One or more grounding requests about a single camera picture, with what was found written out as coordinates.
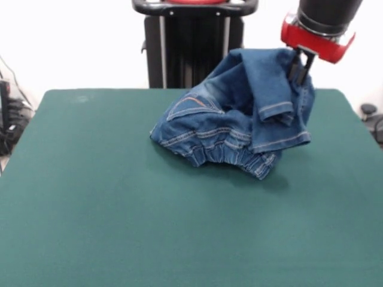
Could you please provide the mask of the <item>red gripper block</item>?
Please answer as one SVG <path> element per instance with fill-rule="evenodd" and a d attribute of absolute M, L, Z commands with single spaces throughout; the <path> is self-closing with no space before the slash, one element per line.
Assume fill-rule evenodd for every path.
<path fill-rule="evenodd" d="M 298 74 L 297 84 L 303 84 L 314 62 L 315 55 L 321 60 L 330 63 L 339 62 L 355 38 L 355 31 L 348 28 L 341 36 L 317 35 L 307 30 L 298 21 L 296 13 L 287 13 L 282 23 L 281 41 L 291 48 L 299 48 L 310 52 L 307 60 Z M 291 61 L 288 80 L 294 79 L 299 69 L 301 50 L 294 50 L 294 57 Z"/>

